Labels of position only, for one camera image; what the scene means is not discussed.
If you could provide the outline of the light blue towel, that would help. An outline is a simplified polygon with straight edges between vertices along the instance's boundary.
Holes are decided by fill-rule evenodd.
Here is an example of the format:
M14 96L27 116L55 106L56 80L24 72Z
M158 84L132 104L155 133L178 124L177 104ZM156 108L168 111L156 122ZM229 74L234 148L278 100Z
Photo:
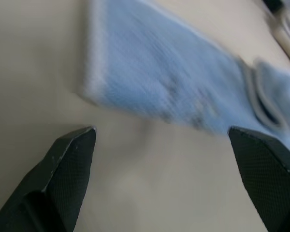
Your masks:
M259 131L290 150L290 72L242 59L148 0L87 0L83 95L214 134Z

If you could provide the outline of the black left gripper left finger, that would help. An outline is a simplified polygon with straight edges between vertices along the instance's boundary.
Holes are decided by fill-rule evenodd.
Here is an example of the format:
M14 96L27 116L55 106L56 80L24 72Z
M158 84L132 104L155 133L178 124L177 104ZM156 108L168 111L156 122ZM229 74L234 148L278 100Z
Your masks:
M94 127L55 140L0 210L0 232L73 232L87 191Z

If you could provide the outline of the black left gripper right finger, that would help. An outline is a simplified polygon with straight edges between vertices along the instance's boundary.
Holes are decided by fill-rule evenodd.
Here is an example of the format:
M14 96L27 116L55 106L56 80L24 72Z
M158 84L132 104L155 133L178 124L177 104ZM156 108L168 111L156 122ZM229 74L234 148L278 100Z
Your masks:
M229 129L244 187L268 232L290 232L290 151L254 130Z

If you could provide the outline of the dark object with pale frame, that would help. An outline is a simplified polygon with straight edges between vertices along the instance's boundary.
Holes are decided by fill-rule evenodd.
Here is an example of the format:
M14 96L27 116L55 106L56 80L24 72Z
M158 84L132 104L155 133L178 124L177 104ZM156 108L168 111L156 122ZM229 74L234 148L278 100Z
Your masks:
M261 0L268 10L271 33L290 59L290 0Z

